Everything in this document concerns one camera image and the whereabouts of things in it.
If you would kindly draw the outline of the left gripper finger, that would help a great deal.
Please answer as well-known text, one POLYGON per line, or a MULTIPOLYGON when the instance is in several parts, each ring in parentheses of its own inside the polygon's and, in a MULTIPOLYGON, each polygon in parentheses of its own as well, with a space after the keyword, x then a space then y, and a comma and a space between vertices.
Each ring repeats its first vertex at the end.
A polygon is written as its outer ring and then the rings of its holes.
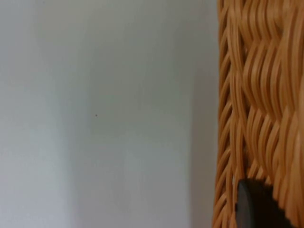
POLYGON ((237 185, 235 219, 238 228, 291 228, 285 211, 272 197, 273 187, 255 179, 237 185))

